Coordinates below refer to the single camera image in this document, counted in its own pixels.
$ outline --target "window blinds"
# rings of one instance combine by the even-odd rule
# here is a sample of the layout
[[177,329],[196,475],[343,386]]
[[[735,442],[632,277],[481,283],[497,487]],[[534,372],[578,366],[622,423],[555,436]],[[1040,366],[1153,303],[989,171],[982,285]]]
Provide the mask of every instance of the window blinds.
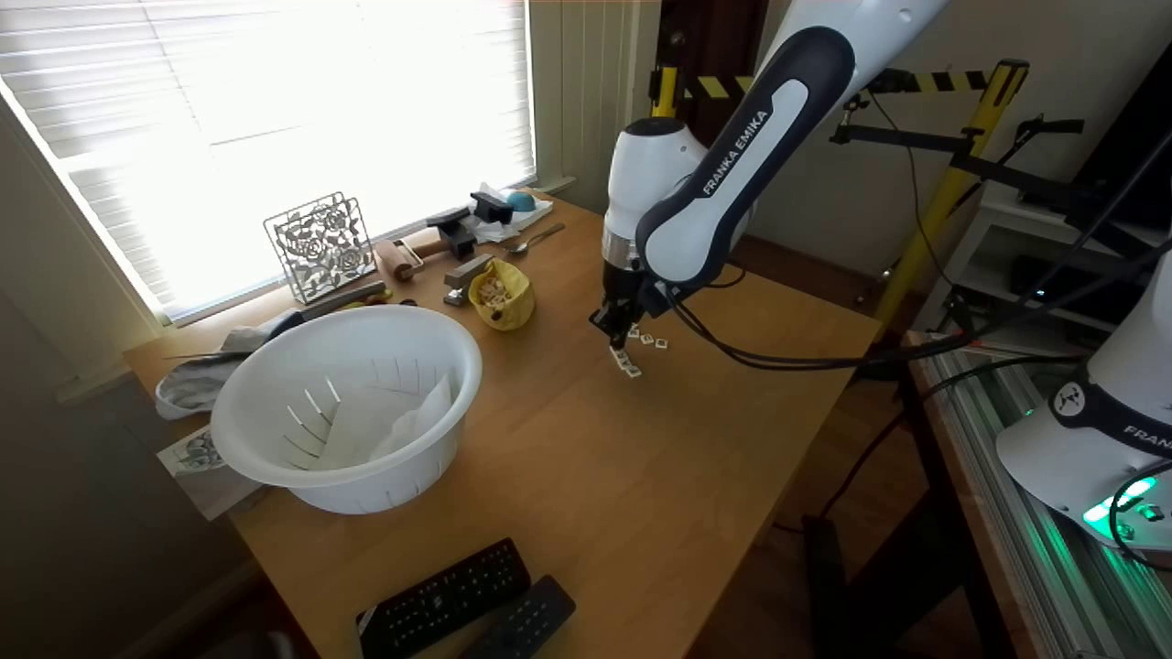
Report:
[[379,235],[534,177],[528,0],[0,0],[0,77],[168,321],[277,283],[301,202]]

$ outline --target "floor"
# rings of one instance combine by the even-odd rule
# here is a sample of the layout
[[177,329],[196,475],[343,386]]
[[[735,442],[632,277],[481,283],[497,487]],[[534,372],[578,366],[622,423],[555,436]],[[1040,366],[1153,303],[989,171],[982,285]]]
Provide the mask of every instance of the floor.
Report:
[[[869,277],[802,257],[779,257],[772,246],[747,240],[741,249],[741,265],[752,265],[769,277],[790,283],[848,309],[865,303],[873,292]],[[804,511],[816,511],[825,506],[825,497],[848,471],[860,447],[891,422],[892,410],[892,386],[858,382],[847,389],[842,403],[826,416],[826,427],[813,442],[813,454],[788,494],[788,506],[747,554],[741,573],[698,632],[691,659],[813,654],[797,527]],[[874,451],[858,483],[831,510],[847,570],[865,562],[865,558],[886,539],[892,520],[901,520],[901,511],[920,497],[924,487],[925,479],[920,471],[913,436],[891,436],[891,442]],[[210,622],[177,654],[205,654],[226,636],[257,625],[290,628],[301,654],[306,654],[306,645],[296,636],[296,625],[280,613],[277,598],[262,584],[234,613],[223,613],[216,622]],[[979,632],[967,620],[967,599],[950,598],[939,613],[930,613],[930,620],[908,628],[896,654],[979,654]]]

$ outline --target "yellow object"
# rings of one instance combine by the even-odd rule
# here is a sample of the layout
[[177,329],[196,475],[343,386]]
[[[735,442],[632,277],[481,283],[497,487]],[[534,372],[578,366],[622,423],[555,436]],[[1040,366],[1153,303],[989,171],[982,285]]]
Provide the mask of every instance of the yellow object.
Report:
[[[1004,109],[1015,101],[1015,96],[1020,90],[1026,83],[1026,73],[1028,67],[1026,63],[995,63],[993,77],[989,77],[989,87],[967,126],[967,132],[973,135],[973,159],[982,159],[995,122],[1004,116]],[[939,183],[925,212],[924,212],[924,232],[915,232],[903,246],[903,257],[901,265],[892,266],[884,298],[879,298],[879,309],[874,309],[874,318],[879,318],[879,335],[886,332],[891,318],[901,310],[908,289],[915,285],[915,277],[924,273],[924,265],[925,265],[925,249],[935,249],[935,240],[941,238],[950,217],[953,217],[953,206],[958,202],[958,193],[973,183],[970,171],[963,167],[946,167],[946,179]]]
[[484,265],[484,271],[470,285],[470,301],[492,329],[519,329],[539,309],[528,273],[506,261]]
[[675,83],[676,83],[676,71],[659,67],[659,100],[653,106],[653,116],[675,116]]

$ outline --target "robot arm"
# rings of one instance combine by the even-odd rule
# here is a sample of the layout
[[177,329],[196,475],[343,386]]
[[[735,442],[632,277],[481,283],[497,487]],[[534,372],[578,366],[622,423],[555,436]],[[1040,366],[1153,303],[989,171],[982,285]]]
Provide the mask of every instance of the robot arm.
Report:
[[858,96],[946,0],[790,0],[754,87],[711,151],[682,122],[632,122],[610,152],[604,303],[593,327],[622,346],[642,315],[702,289],[747,209],[816,122]]

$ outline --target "black remote control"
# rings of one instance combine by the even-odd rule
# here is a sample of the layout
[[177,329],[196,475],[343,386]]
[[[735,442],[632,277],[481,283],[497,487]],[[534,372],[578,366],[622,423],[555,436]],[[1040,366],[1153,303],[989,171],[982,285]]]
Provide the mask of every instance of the black remote control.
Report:
[[570,613],[575,599],[545,573],[492,622],[492,628],[470,647],[470,659],[528,659],[564,620],[570,620]]
[[528,584],[515,547],[500,539],[359,614],[361,654],[414,654]]

